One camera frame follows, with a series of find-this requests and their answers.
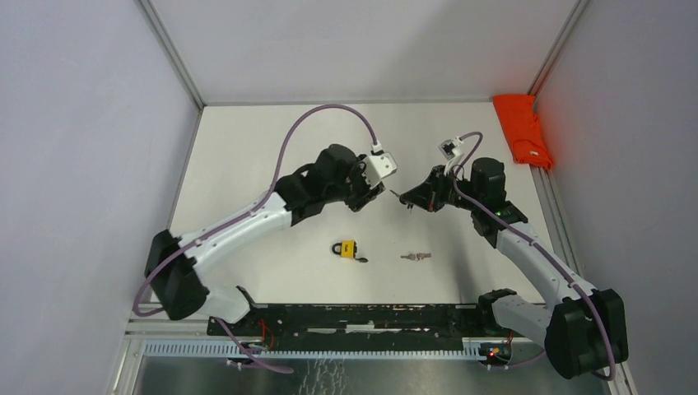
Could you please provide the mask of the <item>black head key bunch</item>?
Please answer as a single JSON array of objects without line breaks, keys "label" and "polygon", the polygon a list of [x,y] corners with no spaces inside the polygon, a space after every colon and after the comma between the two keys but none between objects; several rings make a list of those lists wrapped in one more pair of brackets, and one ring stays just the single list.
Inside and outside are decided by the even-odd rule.
[{"label": "black head key bunch", "polygon": [[409,211],[412,211],[412,209],[413,209],[413,204],[410,203],[409,201],[405,200],[405,199],[403,198],[402,194],[397,193],[396,191],[394,191],[394,190],[392,190],[392,189],[390,189],[389,191],[391,192],[392,195],[394,195],[394,196],[398,199],[398,202],[399,202],[401,205],[405,206],[405,208],[408,209]]}]

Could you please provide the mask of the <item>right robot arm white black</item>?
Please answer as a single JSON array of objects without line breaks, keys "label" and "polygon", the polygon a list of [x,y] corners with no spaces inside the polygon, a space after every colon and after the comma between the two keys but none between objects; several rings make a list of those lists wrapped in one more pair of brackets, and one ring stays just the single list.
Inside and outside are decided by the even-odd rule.
[{"label": "right robot arm white black", "polygon": [[505,328],[538,344],[563,378],[593,374],[612,381],[628,359],[622,298],[600,290],[550,252],[528,218],[507,198],[505,166],[493,158],[472,163],[469,179],[434,167],[415,188],[398,196],[403,205],[437,212],[446,206],[467,210],[475,231],[507,257],[543,298],[529,303],[510,289],[478,299],[477,329],[495,336]]}]

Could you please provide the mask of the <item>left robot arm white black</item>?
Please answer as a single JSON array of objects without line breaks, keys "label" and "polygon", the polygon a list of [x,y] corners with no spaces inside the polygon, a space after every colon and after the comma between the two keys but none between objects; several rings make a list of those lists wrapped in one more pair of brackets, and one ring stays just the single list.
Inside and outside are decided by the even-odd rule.
[{"label": "left robot arm white black", "polygon": [[360,211],[384,191],[383,181],[397,168],[386,151],[356,155],[332,144],[315,162],[279,178],[243,210],[180,236],[170,230],[157,233],[145,277],[161,311],[173,321],[207,314],[223,319],[237,334],[249,335],[258,326],[258,312],[244,292],[215,290],[205,285],[204,275],[236,250],[316,216],[330,203]]}]

